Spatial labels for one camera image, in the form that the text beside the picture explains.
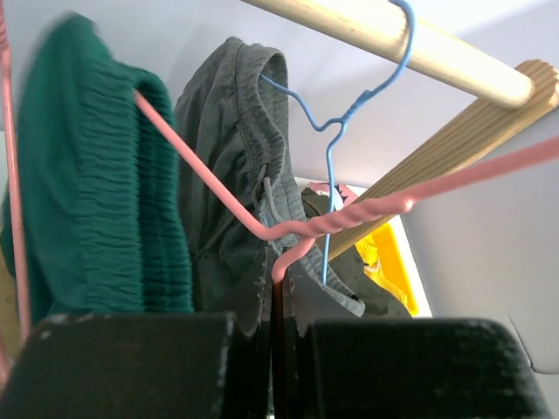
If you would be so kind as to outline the teal green shorts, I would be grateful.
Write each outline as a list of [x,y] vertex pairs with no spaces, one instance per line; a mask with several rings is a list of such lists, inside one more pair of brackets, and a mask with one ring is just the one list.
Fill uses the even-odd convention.
[[66,15],[35,51],[17,112],[31,320],[55,313],[189,313],[179,157],[135,104],[174,119],[165,85],[117,61]]

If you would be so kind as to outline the olive green shorts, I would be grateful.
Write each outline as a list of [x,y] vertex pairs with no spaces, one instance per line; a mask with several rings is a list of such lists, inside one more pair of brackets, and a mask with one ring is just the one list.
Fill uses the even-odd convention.
[[[310,188],[305,188],[301,192],[301,200],[307,218],[321,216],[328,212],[328,197],[318,195]],[[365,263],[355,246],[345,250],[328,264],[341,282],[364,303],[363,319],[411,318],[408,310],[392,293],[365,274]]]

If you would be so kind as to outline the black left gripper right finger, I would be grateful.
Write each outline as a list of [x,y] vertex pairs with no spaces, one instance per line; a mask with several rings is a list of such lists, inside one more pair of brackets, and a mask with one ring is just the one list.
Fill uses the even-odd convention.
[[292,418],[548,418],[512,334],[487,319],[360,319],[300,264],[284,282]]

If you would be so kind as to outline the pink floral shorts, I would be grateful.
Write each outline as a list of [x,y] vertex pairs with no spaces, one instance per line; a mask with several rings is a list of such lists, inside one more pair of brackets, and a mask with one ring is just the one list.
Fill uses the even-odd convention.
[[356,192],[345,184],[336,184],[333,193],[330,192],[330,185],[327,182],[310,182],[308,187],[317,195],[333,196],[336,210],[351,204],[358,197]]

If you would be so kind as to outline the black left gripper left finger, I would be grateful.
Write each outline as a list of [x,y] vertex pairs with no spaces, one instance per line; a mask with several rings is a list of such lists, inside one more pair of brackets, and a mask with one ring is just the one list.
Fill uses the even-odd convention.
[[265,417],[270,258],[261,251],[204,313],[43,320],[11,371],[2,417]]

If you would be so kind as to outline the pink wire hanger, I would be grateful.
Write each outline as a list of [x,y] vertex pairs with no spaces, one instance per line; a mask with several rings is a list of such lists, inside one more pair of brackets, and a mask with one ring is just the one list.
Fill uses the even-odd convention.
[[266,227],[245,209],[139,92],[135,91],[134,97],[136,105],[149,121],[176,149],[179,155],[190,165],[222,204],[255,237],[264,241],[276,240],[290,234],[300,237],[300,241],[292,249],[283,253],[274,262],[272,279],[275,284],[284,279],[288,267],[299,261],[309,252],[315,239],[318,237],[356,227],[365,222],[374,221],[380,218],[380,216],[403,214],[410,211],[416,203],[424,199],[464,188],[477,182],[488,181],[492,178],[542,164],[558,157],[558,139],[554,137],[539,142],[534,146],[493,158],[490,161],[483,161],[473,167],[463,168],[449,175],[442,175],[429,181],[421,182],[388,196],[367,198],[360,203],[324,216],[315,217],[308,222],[286,221],[273,227]]
[[23,345],[31,331],[31,311],[28,286],[28,270],[24,241],[24,224],[17,163],[17,136],[14,121],[14,103],[11,80],[11,50],[7,23],[1,5],[1,78],[3,88],[3,123],[7,158],[7,174],[10,194],[10,220],[17,282],[17,307],[19,334]]

